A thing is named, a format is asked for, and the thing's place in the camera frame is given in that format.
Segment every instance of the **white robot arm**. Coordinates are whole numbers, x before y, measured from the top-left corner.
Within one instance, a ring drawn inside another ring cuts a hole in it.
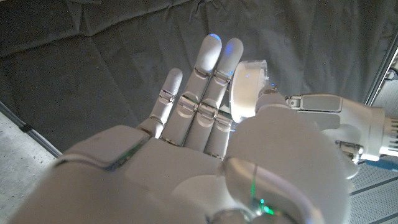
[[[346,222],[346,179],[358,169],[342,150],[352,160],[393,154],[384,113],[332,95],[285,98],[265,61],[238,64],[242,52],[231,39],[218,59],[221,40],[208,35],[170,119],[178,69],[147,120],[69,149],[11,223]],[[221,100],[233,75],[229,112]]]

